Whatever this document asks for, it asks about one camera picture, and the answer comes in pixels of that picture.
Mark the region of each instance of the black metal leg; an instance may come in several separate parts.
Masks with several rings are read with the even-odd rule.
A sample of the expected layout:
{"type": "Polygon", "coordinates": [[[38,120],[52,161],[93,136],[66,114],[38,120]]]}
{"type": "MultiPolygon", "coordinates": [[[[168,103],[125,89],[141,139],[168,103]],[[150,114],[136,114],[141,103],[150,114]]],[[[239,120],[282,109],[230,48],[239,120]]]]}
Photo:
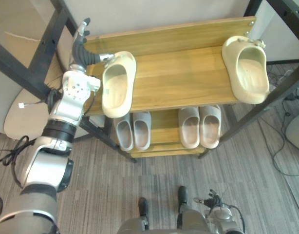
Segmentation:
{"type": "Polygon", "coordinates": [[[112,120],[108,117],[105,117],[105,125],[104,125],[104,132],[105,134],[110,137],[112,131],[112,120]]]}
{"type": "Polygon", "coordinates": [[[259,118],[268,107],[272,106],[272,103],[280,98],[285,98],[292,91],[299,87],[299,67],[284,81],[282,82],[273,92],[271,92],[266,100],[256,105],[247,115],[239,120],[234,126],[232,126],[221,138],[220,143],[230,139],[241,129],[248,126],[250,123],[259,118]]]}
{"type": "Polygon", "coordinates": [[[129,159],[131,162],[136,163],[136,159],[131,157],[130,154],[128,154],[125,151],[122,151],[114,141],[112,141],[100,128],[95,127],[90,121],[88,117],[84,117],[80,123],[80,127],[83,128],[88,133],[92,134],[99,140],[101,140],[104,144],[110,146],[112,149],[119,152],[122,156],[129,159]]]}
{"type": "Polygon", "coordinates": [[[205,157],[209,152],[210,152],[210,149],[205,149],[204,152],[199,154],[198,159],[201,159],[201,158],[205,157]]]}

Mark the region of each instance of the wooden board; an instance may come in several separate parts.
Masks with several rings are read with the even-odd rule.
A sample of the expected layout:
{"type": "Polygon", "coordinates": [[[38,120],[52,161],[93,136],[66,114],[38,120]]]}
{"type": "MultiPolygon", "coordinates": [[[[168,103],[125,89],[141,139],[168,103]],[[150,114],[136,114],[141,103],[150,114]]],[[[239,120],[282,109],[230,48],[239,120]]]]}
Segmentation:
{"type": "MultiPolygon", "coordinates": [[[[136,60],[131,112],[237,102],[220,46],[138,56],[136,60]]],[[[103,67],[90,67],[88,73],[100,78],[103,67]]],[[[103,113],[101,96],[102,87],[88,115],[103,113]]]]}
{"type": "Polygon", "coordinates": [[[186,150],[171,150],[171,151],[157,151],[157,152],[139,152],[132,153],[132,157],[156,157],[156,156],[170,156],[170,155],[193,155],[201,154],[204,152],[204,148],[198,147],[196,149],[186,150]]]}
{"type": "Polygon", "coordinates": [[[231,36],[250,32],[254,21],[255,17],[216,19],[116,33],[90,37],[85,47],[95,53],[130,51],[141,56],[221,46],[231,36]]]}
{"type": "Polygon", "coordinates": [[[158,151],[171,151],[171,150],[184,150],[186,149],[180,142],[178,143],[163,143],[163,144],[151,144],[146,151],[140,151],[132,149],[129,153],[145,153],[145,152],[158,152],[158,151]]]}

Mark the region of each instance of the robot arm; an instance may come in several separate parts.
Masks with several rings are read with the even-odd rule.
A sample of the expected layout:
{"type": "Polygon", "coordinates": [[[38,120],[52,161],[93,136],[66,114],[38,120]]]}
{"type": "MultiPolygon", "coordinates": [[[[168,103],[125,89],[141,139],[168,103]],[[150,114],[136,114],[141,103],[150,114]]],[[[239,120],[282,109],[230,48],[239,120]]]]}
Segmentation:
{"type": "Polygon", "coordinates": [[[20,182],[20,195],[0,215],[0,234],[57,234],[56,194],[68,187],[74,162],[68,158],[83,107],[100,80],[85,74],[87,65],[106,61],[113,54],[93,54],[83,43],[85,19],[74,36],[70,68],[62,78],[63,95],[53,106],[42,135],[30,148],[20,182]]]}

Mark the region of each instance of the metal frame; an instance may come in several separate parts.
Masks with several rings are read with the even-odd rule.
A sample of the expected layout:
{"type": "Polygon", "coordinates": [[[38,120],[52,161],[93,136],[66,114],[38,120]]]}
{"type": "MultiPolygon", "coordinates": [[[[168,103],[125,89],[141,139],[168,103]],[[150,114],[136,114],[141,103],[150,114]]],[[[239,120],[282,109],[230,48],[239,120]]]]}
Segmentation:
{"type": "MultiPolygon", "coordinates": [[[[44,80],[53,55],[56,52],[57,42],[63,28],[66,26],[72,35],[74,35],[77,30],[77,24],[65,2],[63,0],[51,0],[51,3],[55,11],[28,68],[0,45],[0,71],[25,88],[28,92],[45,102],[51,89],[44,83],[44,80]]],[[[120,150],[120,147],[111,140],[109,121],[106,121],[106,123],[104,129],[97,128],[89,121],[88,117],[84,117],[80,123],[80,127],[135,163],[135,158],[131,157],[127,152],[120,150]]]]}
{"type": "MultiPolygon", "coordinates": [[[[244,16],[253,16],[257,12],[262,0],[250,0],[244,16]]],[[[274,10],[280,15],[284,22],[299,40],[299,7],[293,0],[267,0],[274,10]]],[[[0,71],[6,74],[13,81],[24,87],[27,91],[41,100],[45,100],[50,92],[50,88],[44,84],[44,79],[48,72],[52,57],[56,51],[56,45],[66,25],[70,33],[76,32],[77,24],[69,12],[63,0],[51,0],[55,7],[55,12],[42,36],[40,44],[35,52],[33,60],[26,68],[15,57],[13,57],[5,48],[0,45],[0,71]]],[[[239,130],[246,127],[251,122],[261,116],[267,107],[274,101],[283,98],[299,85],[299,67],[290,75],[286,81],[279,85],[268,98],[261,104],[256,105],[240,121],[236,122],[221,138],[224,142],[233,137],[239,130]]],[[[127,152],[120,150],[120,147],[110,139],[110,120],[106,119],[103,129],[95,127],[88,117],[84,117],[80,127],[91,135],[100,139],[102,142],[115,149],[122,156],[136,162],[127,152]]],[[[210,150],[205,150],[199,158],[205,156],[210,150]]]]}
{"type": "MultiPolygon", "coordinates": [[[[299,40],[299,6],[293,0],[266,0],[299,40]]],[[[262,0],[250,0],[244,16],[254,16],[262,0]]]]}
{"type": "MultiPolygon", "coordinates": [[[[261,2],[262,0],[250,0],[244,16],[254,16],[261,2]]],[[[293,0],[267,0],[267,2],[274,8],[276,13],[279,14],[299,40],[299,7],[293,0]]],[[[288,96],[297,87],[299,87],[299,67],[271,92],[263,103],[256,105],[243,118],[234,123],[233,126],[220,137],[220,144],[229,140],[240,130],[256,121],[265,111],[274,105],[275,101],[288,96]]],[[[199,154],[198,158],[203,158],[210,151],[210,149],[206,149],[202,154],[199,154]]]]}

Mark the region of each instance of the slipper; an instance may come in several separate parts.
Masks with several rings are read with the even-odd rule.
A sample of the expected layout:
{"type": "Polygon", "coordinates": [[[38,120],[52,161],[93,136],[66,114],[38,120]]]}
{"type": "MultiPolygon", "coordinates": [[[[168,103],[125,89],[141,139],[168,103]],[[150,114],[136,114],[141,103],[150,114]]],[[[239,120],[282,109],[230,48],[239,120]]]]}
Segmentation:
{"type": "Polygon", "coordinates": [[[241,102],[258,104],[269,94],[264,47],[262,40],[242,36],[230,37],[223,44],[222,57],[232,90],[241,102]]]}
{"type": "Polygon", "coordinates": [[[138,150],[150,146],[151,117],[149,112],[133,113],[134,144],[138,150]]]}
{"type": "Polygon", "coordinates": [[[132,104],[136,60],[130,52],[121,51],[106,64],[103,72],[102,109],[109,118],[127,114],[132,104]]]}
{"type": "Polygon", "coordinates": [[[133,136],[130,124],[130,113],[126,114],[121,118],[115,118],[113,121],[121,150],[132,150],[133,136]]]}
{"type": "Polygon", "coordinates": [[[199,145],[198,107],[185,107],[179,110],[179,130],[182,144],[189,149],[199,145]]]}
{"type": "Polygon", "coordinates": [[[200,144],[208,149],[216,148],[221,133],[221,109],[218,105],[199,107],[200,144]]]}

